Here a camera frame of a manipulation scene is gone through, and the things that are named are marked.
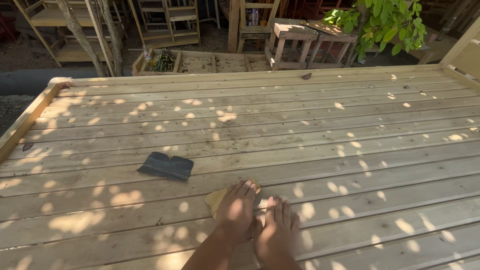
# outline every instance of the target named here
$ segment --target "wooden bed frame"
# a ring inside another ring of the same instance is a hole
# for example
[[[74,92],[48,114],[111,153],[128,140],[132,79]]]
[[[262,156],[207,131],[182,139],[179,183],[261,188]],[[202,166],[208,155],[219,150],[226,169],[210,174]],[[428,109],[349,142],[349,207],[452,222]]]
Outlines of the wooden bed frame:
[[[252,177],[305,270],[478,269],[479,37],[433,65],[55,78],[0,138],[0,268],[180,270],[205,195]],[[190,178],[136,172],[152,151]],[[229,268],[261,268],[249,239]]]

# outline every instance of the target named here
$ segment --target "sandpaper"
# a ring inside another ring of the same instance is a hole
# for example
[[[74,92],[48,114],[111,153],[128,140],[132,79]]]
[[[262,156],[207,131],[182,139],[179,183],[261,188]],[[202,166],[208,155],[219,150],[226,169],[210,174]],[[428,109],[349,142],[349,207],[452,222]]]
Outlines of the sandpaper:
[[[145,163],[137,170],[171,180],[187,181],[193,168],[193,161],[177,156],[172,159],[167,154],[152,152]]]
[[[249,177],[248,180],[250,180],[253,184],[257,185],[257,189],[255,190],[255,194],[258,194],[260,192],[260,185],[255,181],[255,179]],[[220,205],[220,202],[223,199],[223,196],[227,193],[227,189],[220,189],[218,191],[214,191],[210,194],[208,194],[205,197],[205,201],[208,204],[208,207],[210,208],[210,213],[212,213],[213,218],[215,219],[216,212],[218,211],[218,206]]]

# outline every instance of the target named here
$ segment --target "dirt ground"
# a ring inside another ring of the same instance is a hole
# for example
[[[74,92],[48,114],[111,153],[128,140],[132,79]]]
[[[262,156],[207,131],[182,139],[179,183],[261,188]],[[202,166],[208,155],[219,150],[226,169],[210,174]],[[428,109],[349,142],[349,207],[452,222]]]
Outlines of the dirt ground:
[[[217,29],[216,24],[213,22],[203,22],[200,24],[201,45],[182,45],[170,47],[170,49],[226,52],[228,44],[228,29],[225,27],[226,24],[222,24],[222,26],[221,29]],[[129,38],[124,39],[123,41],[125,45],[122,52],[123,64],[125,66],[131,66],[142,52],[139,50],[128,49],[141,49],[142,42],[135,24],[130,25],[127,33]],[[34,59],[30,53],[25,51],[25,48],[26,45],[21,39],[16,42],[0,42],[0,72],[11,72],[19,69],[58,68],[50,55],[39,55],[38,59]],[[365,64],[355,62],[353,66],[414,65],[418,63],[418,59],[404,51],[392,56],[390,54],[391,49],[392,46],[387,45],[387,48],[377,57],[373,57],[373,53],[368,53],[365,57]],[[255,50],[255,47],[245,44],[244,50],[253,51]],[[93,65],[91,62],[66,62],[63,66],[92,67]],[[0,135],[5,133],[35,97],[31,97],[30,99],[26,98],[27,100],[25,100],[25,98],[20,98],[20,100],[15,101],[1,101],[1,98],[2,97],[0,97]]]

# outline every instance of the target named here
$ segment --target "wooden frame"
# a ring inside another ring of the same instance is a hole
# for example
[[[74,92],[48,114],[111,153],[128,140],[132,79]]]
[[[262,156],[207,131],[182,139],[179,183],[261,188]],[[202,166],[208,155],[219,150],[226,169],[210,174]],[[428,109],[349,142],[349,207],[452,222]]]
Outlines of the wooden frame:
[[[160,49],[150,49],[150,55],[156,59]],[[202,51],[172,50],[176,57],[172,72],[146,71],[143,53],[139,55],[132,65],[133,76],[173,75],[173,74],[207,74],[229,72],[257,72],[269,71],[270,66],[265,65],[265,55],[262,54],[236,54],[212,53]]]

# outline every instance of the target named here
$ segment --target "wooden post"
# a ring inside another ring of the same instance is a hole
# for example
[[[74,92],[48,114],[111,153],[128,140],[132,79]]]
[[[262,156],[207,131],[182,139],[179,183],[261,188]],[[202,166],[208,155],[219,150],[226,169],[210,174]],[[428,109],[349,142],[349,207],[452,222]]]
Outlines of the wooden post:
[[[99,5],[100,9],[103,13],[103,18],[107,23],[108,31],[110,32],[110,40],[112,42],[112,50],[113,50],[113,63],[115,66],[114,67],[115,76],[123,77],[123,60],[121,57],[122,43],[120,40],[120,36],[115,26],[115,23],[113,22],[112,14],[110,13],[110,7],[108,5],[108,0],[99,0],[99,2],[100,2],[100,5]]]
[[[93,50],[92,44],[90,43],[90,41],[88,41],[87,36],[85,35],[85,33],[83,33],[82,26],[80,26],[77,17],[73,13],[72,6],[68,3],[67,0],[57,0],[57,4],[59,5],[59,9],[63,13],[63,16],[65,16],[65,19],[67,20],[67,28],[73,33],[78,43],[82,46],[82,48],[92,60],[98,76],[106,77],[107,75],[103,70],[102,62]]]
[[[237,35],[239,30],[240,0],[230,1],[228,19],[228,53],[237,52]]]

